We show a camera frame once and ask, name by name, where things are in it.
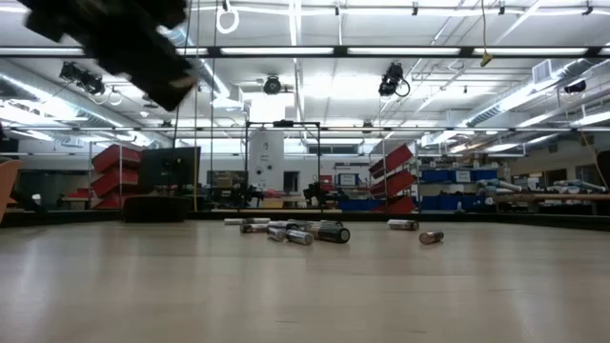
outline wooden floor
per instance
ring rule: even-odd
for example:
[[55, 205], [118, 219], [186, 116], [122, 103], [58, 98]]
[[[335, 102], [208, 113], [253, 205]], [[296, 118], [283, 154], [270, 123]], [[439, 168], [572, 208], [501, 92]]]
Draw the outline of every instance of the wooden floor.
[[0, 342], [610, 342], [610, 233], [350, 224], [347, 245], [219, 222], [0, 231]]

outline white cylinder tank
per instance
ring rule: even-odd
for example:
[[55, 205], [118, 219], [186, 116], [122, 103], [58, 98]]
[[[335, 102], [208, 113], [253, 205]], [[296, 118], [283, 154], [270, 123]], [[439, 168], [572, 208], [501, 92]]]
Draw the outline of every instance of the white cylinder tank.
[[248, 178], [264, 190], [284, 189], [284, 132], [254, 131], [250, 136]]

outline scattered battery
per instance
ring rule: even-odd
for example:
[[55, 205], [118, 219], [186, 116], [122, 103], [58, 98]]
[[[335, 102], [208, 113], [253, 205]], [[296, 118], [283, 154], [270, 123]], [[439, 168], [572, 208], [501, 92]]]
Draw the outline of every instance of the scattered battery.
[[294, 221], [270, 221], [269, 227], [276, 229], [284, 229], [284, 230], [301, 230], [302, 227], [299, 227], [300, 222]]
[[338, 244], [347, 243], [350, 240], [350, 237], [352, 236], [350, 234], [350, 231], [343, 228], [342, 226], [324, 223], [308, 227], [306, 231], [308, 233], [311, 233], [317, 240]]
[[288, 230], [286, 231], [286, 238], [288, 238], [289, 241], [300, 245], [312, 245], [314, 243], [314, 236], [308, 232]]
[[244, 220], [241, 218], [225, 218], [225, 225], [241, 225]]
[[262, 233], [267, 232], [267, 224], [242, 224], [239, 227], [241, 233]]
[[417, 231], [419, 230], [419, 222], [416, 220], [388, 220], [388, 226], [392, 230], [406, 230], [406, 231]]
[[286, 239], [286, 231], [284, 229], [269, 228], [267, 230], [269, 238], [277, 242], [283, 242]]
[[245, 218], [244, 224], [269, 224], [271, 218]]
[[424, 232], [419, 235], [419, 242], [424, 245], [430, 245], [440, 242], [445, 237], [443, 232]]

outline fluorescent light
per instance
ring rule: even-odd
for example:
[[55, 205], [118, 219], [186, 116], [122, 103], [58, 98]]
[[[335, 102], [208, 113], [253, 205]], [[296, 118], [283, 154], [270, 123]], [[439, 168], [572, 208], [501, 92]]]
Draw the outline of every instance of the fluorescent light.
[[485, 149], [485, 151], [488, 152], [498, 152], [498, 151], [507, 151], [509, 149], [512, 149], [514, 147], [516, 147], [518, 144], [515, 143], [511, 143], [511, 144], [498, 144], [495, 145], [493, 147], [489, 147], [487, 149]]
[[348, 54], [370, 54], [370, 55], [427, 55], [439, 54], [455, 56], [459, 54], [460, 48], [348, 48]]
[[586, 126], [586, 125], [599, 123], [599, 122], [609, 120], [609, 119], [610, 119], [610, 111], [599, 113], [599, 114], [587, 115], [580, 120], [570, 123], [570, 126], [577, 126], [577, 127]]
[[0, 55], [78, 55], [85, 53], [80, 48], [0, 48]]
[[178, 54], [188, 54], [188, 55], [207, 55], [208, 50], [205, 48], [178, 48], [176, 49]]
[[273, 54], [333, 54], [333, 48], [307, 48], [307, 47], [287, 47], [287, 48], [222, 48], [220, 52], [226, 55], [273, 55]]
[[47, 134], [44, 134], [42, 132], [38, 132], [38, 131], [33, 131], [33, 130], [29, 130], [26, 132], [23, 131], [12, 131], [13, 133], [17, 133], [17, 134], [21, 134], [21, 135], [25, 135], [27, 137], [31, 137], [31, 138], [36, 138], [36, 139], [40, 139], [40, 140], [45, 140], [45, 141], [49, 141], [52, 142], [53, 138]]
[[[483, 55], [484, 48], [476, 48], [475, 55]], [[587, 48], [488, 48], [487, 53], [497, 56], [515, 55], [515, 54], [530, 54], [530, 55], [546, 55], [554, 54], [561, 55], [581, 55], [587, 52]]]
[[545, 136], [542, 136], [542, 137], [538, 137], [536, 139], [532, 139], [531, 141], [527, 142], [526, 144], [537, 144], [537, 143], [540, 143], [540, 142], [544, 142], [545, 140], [553, 138], [555, 136], [557, 136], [557, 135], [556, 134], [545, 135]]
[[517, 125], [517, 127], [518, 128], [527, 128], [528, 126], [532, 126], [532, 125], [541, 123], [552, 116], [553, 115], [551, 115], [551, 114], [541, 114], [541, 115], [535, 116], [532, 119], [528, 119], [528, 120], [522, 122], [521, 124]]

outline cable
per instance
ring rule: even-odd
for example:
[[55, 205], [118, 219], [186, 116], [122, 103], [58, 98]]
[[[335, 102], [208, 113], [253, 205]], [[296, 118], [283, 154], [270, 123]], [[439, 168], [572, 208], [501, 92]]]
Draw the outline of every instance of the cable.
[[600, 164], [598, 163], [598, 153], [593, 150], [593, 147], [591, 147], [591, 145], [589, 145], [589, 141], [587, 140], [587, 136], [584, 134], [584, 132], [581, 131], [580, 134], [582, 134], [582, 140], [587, 146], [587, 149], [591, 152], [591, 155], [593, 155], [593, 161], [595, 162], [595, 167], [598, 169], [598, 173], [600, 174], [601, 182], [603, 182], [603, 186], [605, 186], [605, 188], [608, 190], [608, 184], [606, 183], [606, 179], [601, 173]]

